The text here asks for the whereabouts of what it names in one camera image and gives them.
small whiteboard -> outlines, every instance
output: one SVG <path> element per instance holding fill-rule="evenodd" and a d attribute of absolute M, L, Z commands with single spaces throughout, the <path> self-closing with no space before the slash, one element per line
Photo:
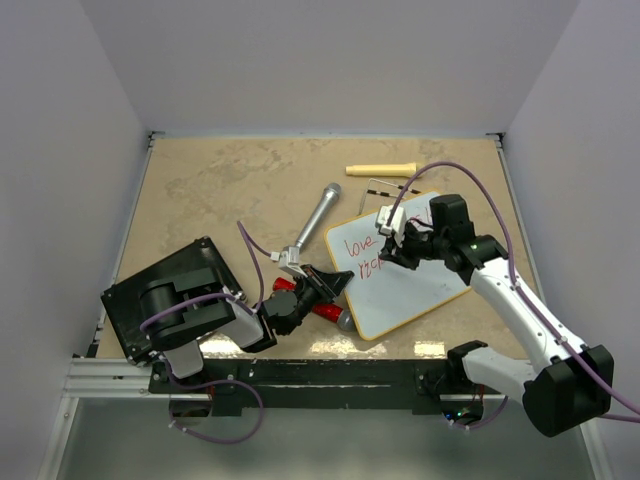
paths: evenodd
<path fill-rule="evenodd" d="M 429 200 L 438 195 L 428 192 L 402 202 L 407 218 L 431 223 Z M 376 215 L 377 212 L 361 215 L 325 233 L 336 270 L 355 273 L 345 294 L 358 332 L 365 340 L 384 335 L 468 291 L 442 261 L 422 261 L 415 271 L 381 262 L 378 254 L 385 238 L 375 227 Z"/>

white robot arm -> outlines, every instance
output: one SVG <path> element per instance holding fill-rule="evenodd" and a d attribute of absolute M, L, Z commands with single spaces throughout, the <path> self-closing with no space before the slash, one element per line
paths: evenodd
<path fill-rule="evenodd" d="M 421 260 L 444 260 L 461 279 L 482 296 L 524 347 L 528 360 L 506 357 L 487 344 L 474 341 L 448 352 L 450 382 L 486 385 L 518 401 L 534 426 L 554 436 L 609 410 L 611 397 L 577 364 L 511 282 L 506 251 L 489 235 L 476 236 L 465 201 L 442 195 L 430 202 L 433 225 L 418 230 L 398 207 L 391 222 L 383 207 L 376 225 L 387 239 L 380 258 L 405 268 Z M 603 346 L 590 348 L 569 331 L 538 299 L 516 272 L 524 291 L 562 340 L 609 385 L 613 358 Z"/>

white wall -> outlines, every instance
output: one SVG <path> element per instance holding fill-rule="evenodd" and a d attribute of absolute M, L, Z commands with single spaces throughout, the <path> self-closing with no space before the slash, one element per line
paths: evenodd
<path fill-rule="evenodd" d="M 582 0 L 506 136 L 547 300 L 640 403 L 640 3 Z M 616 404 L 615 411 L 623 410 Z M 600 421 L 618 478 L 640 428 Z"/>
<path fill-rule="evenodd" d="M 577 0 L 81 0 L 172 133 L 504 131 Z"/>
<path fill-rule="evenodd" d="M 0 4 L 0 476 L 33 478 L 95 328 L 144 130 L 76 0 Z"/>

beige marble surface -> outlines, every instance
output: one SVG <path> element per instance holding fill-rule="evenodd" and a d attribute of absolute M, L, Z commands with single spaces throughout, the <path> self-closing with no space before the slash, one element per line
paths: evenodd
<path fill-rule="evenodd" d="M 118 278 L 124 279 L 195 238 L 210 236 L 247 292 L 258 298 L 258 281 L 236 227 L 242 220 L 253 238 L 267 250 L 292 244 L 316 205 L 324 187 L 343 187 L 338 204 L 323 228 L 356 215 L 367 178 L 347 177 L 344 167 L 364 163 L 428 163 L 452 160 L 473 170 L 486 185 L 505 217 L 514 239 L 516 263 L 533 285 L 504 172 L 495 144 L 488 139 L 418 138 L 185 138 L 156 140 L 127 240 Z M 402 179 L 388 179 L 401 182 Z M 478 233 L 503 241 L 498 222 L 476 186 L 464 174 L 438 168 L 414 183 L 460 193 L 468 202 Z M 365 212 L 384 199 L 369 197 Z M 302 260 L 320 269 L 333 266 L 318 232 Z M 267 288 L 283 275 L 260 256 Z M 523 358 L 524 351 L 497 314 L 474 292 L 425 314 L 379 339 L 368 342 L 357 333 L 341 332 L 315 315 L 263 358 L 441 358 L 446 350 L 479 339 L 496 350 Z M 202 342 L 207 357 L 243 354 L 221 335 Z M 107 321 L 98 349 L 102 358 L 121 358 Z"/>

silver microphone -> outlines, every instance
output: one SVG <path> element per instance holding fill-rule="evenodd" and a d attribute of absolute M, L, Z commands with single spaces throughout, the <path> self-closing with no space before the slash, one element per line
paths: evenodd
<path fill-rule="evenodd" d="M 342 192 L 342 188 L 337 183 L 330 183 L 322 192 L 322 197 L 316 206 L 316 209 L 307 220 L 304 228 L 298 235 L 298 239 L 296 240 L 295 246 L 302 251 L 307 240 L 313 234 L 313 232 L 318 228 L 322 219 L 327 215 L 329 209 L 338 201 L 340 198 L 340 193 Z"/>

